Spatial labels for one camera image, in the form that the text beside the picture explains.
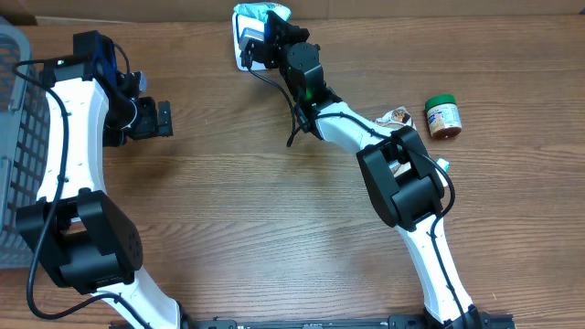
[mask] wire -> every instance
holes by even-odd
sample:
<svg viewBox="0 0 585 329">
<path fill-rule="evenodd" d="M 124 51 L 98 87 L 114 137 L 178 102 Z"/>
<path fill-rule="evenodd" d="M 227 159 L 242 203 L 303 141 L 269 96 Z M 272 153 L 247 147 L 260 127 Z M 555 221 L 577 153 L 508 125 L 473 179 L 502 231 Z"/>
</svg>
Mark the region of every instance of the wire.
<svg viewBox="0 0 585 329">
<path fill-rule="evenodd" d="M 114 299 L 114 302 L 119 302 L 136 319 L 136 321 L 140 325 L 142 325 L 144 328 L 151 328 L 151 326 L 140 316 L 140 314 L 138 314 L 134 310 L 134 308 L 128 302 L 126 302 L 122 298 L 122 296 L 117 295 L 115 293 L 110 293 L 110 292 L 103 293 L 103 294 L 100 294 L 97 296 L 93 296 L 93 297 L 89 298 L 88 300 L 86 300 L 85 302 L 81 302 L 81 303 L 69 308 L 68 310 L 65 310 L 65 311 L 59 312 L 59 313 L 55 313 L 55 314 L 43 313 L 35 305 L 33 288 L 35 285 L 35 276 L 37 274 L 37 267 L 38 267 L 38 261 L 40 258 L 40 253 L 41 253 L 41 250 L 43 248 L 43 244 L 45 243 L 45 239 L 47 237 L 49 227 L 51 227 L 51 224 L 55 220 L 54 217 L 55 217 L 55 212 L 57 210 L 57 204 L 59 203 L 59 200 L 61 199 L 61 194 L 63 192 L 63 186 L 65 185 L 65 182 L 67 180 L 67 178 L 65 177 L 65 170 L 67 168 L 67 155 L 69 152 L 69 120 L 68 120 L 69 115 L 67 113 L 67 109 L 65 108 L 65 104 L 63 104 L 63 101 L 61 100 L 61 98 L 58 96 L 58 94 L 55 91 L 53 91 L 50 87 L 44 85 L 42 82 L 20 73 L 18 71 L 18 68 L 23 66 L 23 65 L 45 64 L 46 62 L 48 62 L 50 60 L 53 60 L 53 59 L 25 60 L 25 61 L 20 61 L 20 62 L 16 63 L 12 67 L 12 71 L 20 79 L 27 81 L 34 86 L 39 87 L 40 89 L 44 90 L 46 93 L 51 95 L 53 97 L 53 99 L 55 99 L 55 101 L 57 102 L 57 104 L 60 108 L 61 118 L 63 120 L 63 145 L 61 148 L 61 150 L 62 150 L 61 151 L 61 162 L 59 164 L 59 170 L 58 170 L 58 176 L 57 176 L 57 190 L 55 192 L 55 196 L 53 197 L 53 201 L 51 203 L 51 206 L 48 210 L 47 220 L 46 220 L 45 224 L 43 225 L 43 228 L 40 232 L 40 236 L 38 237 L 37 247 L 35 248 L 35 252 L 33 254 L 33 259 L 30 263 L 30 267 L 29 267 L 29 271 L 28 271 L 28 280 L 27 280 L 28 308 L 30 309 L 30 311 L 34 315 L 36 315 L 37 317 L 39 317 L 41 319 L 56 320 L 56 319 L 60 319 L 64 316 L 70 315 L 72 313 L 75 313 L 76 311 L 86 307 L 87 305 L 89 305 L 93 302 L 97 302 L 97 301 L 105 299 L 105 298 L 112 298 L 112 299 Z"/>
<path fill-rule="evenodd" d="M 126 62 L 126 76 L 124 77 L 123 85 L 120 87 L 121 90 L 126 90 L 126 88 L 130 86 L 130 60 L 128 60 L 128 56 L 126 56 L 126 53 L 124 52 L 124 49 L 122 49 L 122 46 L 118 45 L 117 43 L 114 43 L 113 46 L 116 47 L 118 51 L 120 51 L 122 57 L 124 57 L 124 61 Z"/>
</svg>

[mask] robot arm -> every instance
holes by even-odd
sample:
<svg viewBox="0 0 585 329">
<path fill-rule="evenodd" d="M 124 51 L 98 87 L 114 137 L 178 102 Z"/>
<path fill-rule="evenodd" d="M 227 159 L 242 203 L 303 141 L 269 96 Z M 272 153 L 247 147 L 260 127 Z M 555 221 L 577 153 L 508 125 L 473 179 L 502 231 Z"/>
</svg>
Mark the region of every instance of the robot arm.
<svg viewBox="0 0 585 329">
<path fill-rule="evenodd" d="M 407 244 L 431 323 L 437 328 L 477 324 L 479 317 L 473 315 L 477 311 L 449 252 L 444 219 L 437 220 L 446 182 L 422 159 L 421 155 L 428 155 L 418 134 L 410 127 L 392 131 L 377 126 L 327 88 L 319 62 L 320 47 L 306 42 L 306 29 L 269 13 L 264 30 L 269 32 L 243 30 L 239 39 L 242 66 L 250 68 L 251 63 L 258 62 L 267 69 L 278 68 L 297 100 L 294 114 L 301 129 L 356 154 L 372 205 Z M 397 165 L 404 166 L 393 175 Z"/>
<path fill-rule="evenodd" d="M 143 267 L 143 248 L 132 221 L 107 197 L 102 174 L 102 147 L 171 136 L 170 105 L 144 92 L 142 72 L 116 68 L 114 44 L 97 31 L 75 35 L 74 55 L 45 62 L 42 80 L 65 105 L 69 151 L 60 199 L 55 201 L 63 143 L 61 110 L 47 94 L 50 111 L 48 163 L 37 203 L 19 208 L 16 226 L 35 250 L 47 209 L 58 202 L 54 228 L 43 241 L 39 261 L 59 287 L 73 287 L 103 300 L 133 327 L 143 319 L 153 328 L 180 328 L 180 305 L 167 297 Z M 80 220 L 85 231 L 64 233 Z"/>
</svg>

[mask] wooden table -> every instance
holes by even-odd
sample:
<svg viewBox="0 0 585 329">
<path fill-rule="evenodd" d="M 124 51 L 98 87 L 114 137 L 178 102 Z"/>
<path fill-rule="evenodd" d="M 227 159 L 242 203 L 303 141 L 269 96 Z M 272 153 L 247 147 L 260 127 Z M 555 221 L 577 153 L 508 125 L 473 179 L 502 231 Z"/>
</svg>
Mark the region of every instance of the wooden table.
<svg viewBox="0 0 585 329">
<path fill-rule="evenodd" d="M 432 156 L 452 161 L 446 226 L 475 304 L 518 328 L 585 322 L 585 17 L 299 22 L 325 78 L 357 112 L 405 105 Z M 35 58 L 67 55 L 95 27 L 25 27 Z M 292 320 L 420 313 L 400 236 L 374 212 L 356 159 L 299 135 L 282 95 L 236 69 L 230 23 L 99 27 L 170 100 L 175 136 L 107 149 L 110 197 L 140 230 L 144 266 L 196 319 Z M 278 73 L 266 73 L 279 79 Z M 452 92 L 456 139 L 433 142 L 423 104 Z M 95 304 L 40 323 L 27 271 L 0 273 L 1 328 L 105 328 Z M 81 301 L 39 273 L 46 312 Z"/>
</svg>

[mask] jar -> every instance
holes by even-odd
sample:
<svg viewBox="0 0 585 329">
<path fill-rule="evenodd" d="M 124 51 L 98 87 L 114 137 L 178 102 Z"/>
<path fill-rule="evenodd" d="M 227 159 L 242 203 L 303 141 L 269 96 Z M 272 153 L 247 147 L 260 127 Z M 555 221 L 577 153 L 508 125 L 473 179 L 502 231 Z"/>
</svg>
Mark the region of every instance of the jar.
<svg viewBox="0 0 585 329">
<path fill-rule="evenodd" d="M 424 108 L 433 139 L 450 138 L 461 132 L 461 118 L 453 95 L 435 96 L 424 104 Z"/>
</svg>

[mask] gray plastic basket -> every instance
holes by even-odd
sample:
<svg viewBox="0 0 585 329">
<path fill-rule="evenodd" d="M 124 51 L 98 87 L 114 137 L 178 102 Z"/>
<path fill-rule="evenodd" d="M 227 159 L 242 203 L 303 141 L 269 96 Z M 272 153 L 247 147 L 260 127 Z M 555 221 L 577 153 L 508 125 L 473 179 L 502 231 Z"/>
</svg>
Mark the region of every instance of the gray plastic basket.
<svg viewBox="0 0 585 329">
<path fill-rule="evenodd" d="M 15 79 L 12 66 L 31 59 L 27 37 L 0 25 L 0 269 L 27 267 L 32 252 L 16 232 L 16 210 L 34 204 L 47 165 L 45 92 Z M 34 68 L 19 71 L 35 77 Z"/>
</svg>

